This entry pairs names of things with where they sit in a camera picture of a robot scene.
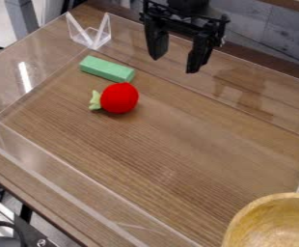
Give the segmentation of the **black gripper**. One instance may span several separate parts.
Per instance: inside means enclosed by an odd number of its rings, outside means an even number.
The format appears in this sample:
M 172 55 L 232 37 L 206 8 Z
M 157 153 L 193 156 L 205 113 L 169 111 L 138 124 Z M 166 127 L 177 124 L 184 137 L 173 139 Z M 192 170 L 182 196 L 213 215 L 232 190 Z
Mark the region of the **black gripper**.
M 168 33 L 192 38 L 186 72 L 196 73 L 206 63 L 212 47 L 221 46 L 230 18 L 209 4 L 210 0 L 142 0 L 140 21 L 144 25 L 149 56 L 158 60 L 168 52 Z

